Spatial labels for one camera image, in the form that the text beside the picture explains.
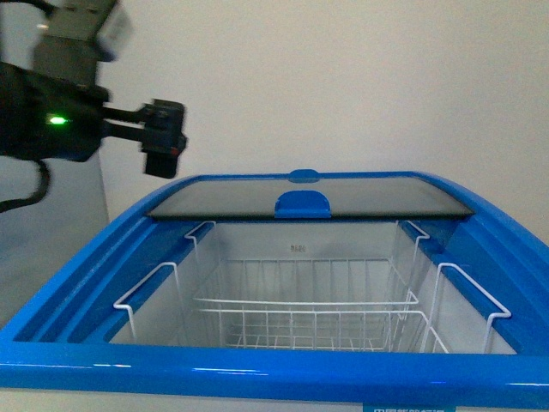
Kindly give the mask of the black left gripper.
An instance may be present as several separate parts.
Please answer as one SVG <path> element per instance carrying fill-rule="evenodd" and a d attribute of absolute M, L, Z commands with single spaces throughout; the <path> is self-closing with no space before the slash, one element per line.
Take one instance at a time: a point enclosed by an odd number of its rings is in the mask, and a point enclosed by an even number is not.
<path fill-rule="evenodd" d="M 104 107 L 102 114 L 105 137 L 141 144 L 147 175 L 163 179 L 176 176 L 178 157 L 187 146 L 183 104 L 154 99 L 135 111 Z"/>

